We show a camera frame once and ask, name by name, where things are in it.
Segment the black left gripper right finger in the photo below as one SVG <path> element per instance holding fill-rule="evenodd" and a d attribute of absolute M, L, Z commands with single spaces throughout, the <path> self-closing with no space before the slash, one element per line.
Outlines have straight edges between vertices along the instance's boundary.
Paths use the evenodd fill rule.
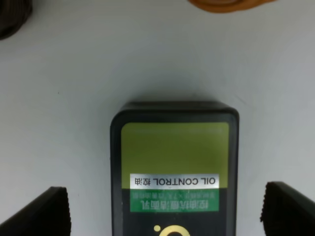
<path fill-rule="evenodd" d="M 315 203 L 284 182 L 268 182 L 260 221 L 267 236 L 313 236 Z"/>

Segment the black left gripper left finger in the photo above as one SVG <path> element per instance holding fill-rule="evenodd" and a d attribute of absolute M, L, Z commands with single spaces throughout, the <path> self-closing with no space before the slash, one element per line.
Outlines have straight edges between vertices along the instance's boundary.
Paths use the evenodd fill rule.
<path fill-rule="evenodd" d="M 69 236 L 71 216 L 65 187 L 50 187 L 0 224 L 2 236 Z"/>

